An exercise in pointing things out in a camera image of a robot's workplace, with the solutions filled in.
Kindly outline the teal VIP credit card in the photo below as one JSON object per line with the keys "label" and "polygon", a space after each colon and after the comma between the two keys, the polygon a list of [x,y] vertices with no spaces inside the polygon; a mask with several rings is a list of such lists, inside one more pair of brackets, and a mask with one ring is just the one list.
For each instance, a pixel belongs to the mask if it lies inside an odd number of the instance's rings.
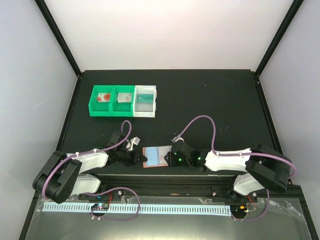
{"label": "teal VIP credit card", "polygon": [[154,102],[154,95],[153,94],[139,94],[137,96],[137,102],[142,104],[152,104]]}

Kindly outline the brown leather card holder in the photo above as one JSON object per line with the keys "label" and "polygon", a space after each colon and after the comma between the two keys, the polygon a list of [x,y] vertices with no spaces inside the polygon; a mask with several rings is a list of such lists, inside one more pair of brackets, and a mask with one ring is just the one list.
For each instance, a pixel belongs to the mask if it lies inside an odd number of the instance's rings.
{"label": "brown leather card holder", "polygon": [[143,167],[167,167],[168,163],[165,161],[165,155],[171,151],[171,148],[171,145],[143,147],[142,153],[147,158],[147,161],[143,163]]}

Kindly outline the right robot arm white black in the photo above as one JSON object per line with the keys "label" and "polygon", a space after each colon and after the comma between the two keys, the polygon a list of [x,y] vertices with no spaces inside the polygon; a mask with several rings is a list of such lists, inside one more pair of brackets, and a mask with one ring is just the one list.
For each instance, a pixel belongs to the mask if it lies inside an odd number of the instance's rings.
{"label": "right robot arm white black", "polygon": [[212,196],[234,203],[243,202],[246,196],[263,189],[284,193],[297,171],[289,158],[263,144],[235,151],[213,151],[195,149],[178,140],[164,160],[169,167],[232,174],[227,187],[213,187]]}

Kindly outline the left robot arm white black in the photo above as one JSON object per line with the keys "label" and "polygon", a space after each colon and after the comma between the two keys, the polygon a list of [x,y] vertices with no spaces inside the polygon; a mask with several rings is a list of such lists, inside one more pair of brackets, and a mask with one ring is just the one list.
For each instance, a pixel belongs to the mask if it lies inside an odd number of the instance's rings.
{"label": "left robot arm white black", "polygon": [[101,200],[108,188],[98,176],[89,172],[116,162],[127,167],[146,162],[139,142],[138,137],[128,140],[123,133],[114,131],[100,148],[84,153],[55,151],[33,180],[32,188],[57,204],[70,196],[86,193]]}

